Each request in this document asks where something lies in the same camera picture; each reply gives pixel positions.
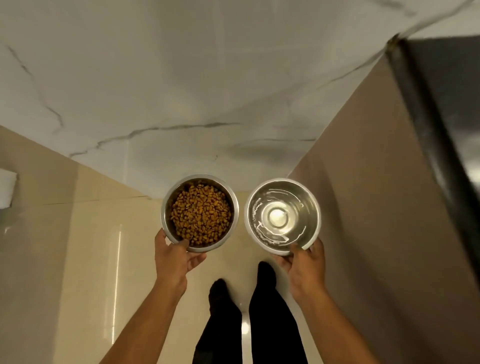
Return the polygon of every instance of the marble wall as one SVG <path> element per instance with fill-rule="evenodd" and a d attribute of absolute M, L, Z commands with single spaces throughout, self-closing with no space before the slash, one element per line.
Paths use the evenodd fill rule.
<path fill-rule="evenodd" d="M 286 176 L 394 34 L 475 0 L 3 0 L 0 124 L 152 197 Z"/>

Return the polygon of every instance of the foot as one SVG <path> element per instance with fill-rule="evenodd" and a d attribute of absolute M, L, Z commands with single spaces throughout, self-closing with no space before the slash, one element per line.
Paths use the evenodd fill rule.
<path fill-rule="evenodd" d="M 227 284 L 223 279 L 217 279 L 210 288 L 208 294 L 208 302 L 210 303 L 210 314 L 218 310 L 219 308 L 226 307 L 233 303 L 228 293 Z"/>
<path fill-rule="evenodd" d="M 275 271 L 267 262 L 258 263 L 257 287 L 273 289 L 276 287 Z"/>

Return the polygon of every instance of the hand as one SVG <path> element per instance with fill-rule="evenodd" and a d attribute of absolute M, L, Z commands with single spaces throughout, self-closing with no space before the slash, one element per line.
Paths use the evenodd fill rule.
<path fill-rule="evenodd" d="M 179 300 L 187 290 L 186 274 L 207 258 L 206 253 L 187 252 L 188 240 L 167 245 L 163 229 L 155 236 L 156 286 L 164 287 Z"/>
<path fill-rule="evenodd" d="M 325 253 L 317 238 L 309 250 L 297 244 L 290 246 L 293 256 L 274 255 L 276 262 L 288 273 L 290 291 L 299 305 L 317 292 L 325 292 Z"/>

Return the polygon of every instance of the person's left hand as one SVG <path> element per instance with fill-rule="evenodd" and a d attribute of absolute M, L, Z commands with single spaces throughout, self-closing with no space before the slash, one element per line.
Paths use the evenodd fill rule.
<path fill-rule="evenodd" d="M 188 240 L 167 245 L 163 229 L 155 236 L 155 285 L 171 290 L 175 299 L 187 290 L 186 274 L 207 258 L 206 253 L 187 252 Z"/>

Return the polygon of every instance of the leg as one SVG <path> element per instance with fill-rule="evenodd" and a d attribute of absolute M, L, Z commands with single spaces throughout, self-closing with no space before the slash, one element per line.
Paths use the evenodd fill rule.
<path fill-rule="evenodd" d="M 193 364 L 241 364 L 241 312 L 223 279 L 212 285 L 208 301 L 210 319 L 195 347 Z"/>
<path fill-rule="evenodd" d="M 275 286 L 275 271 L 260 262 L 249 308 L 253 363 L 307 364 L 297 322 Z"/>

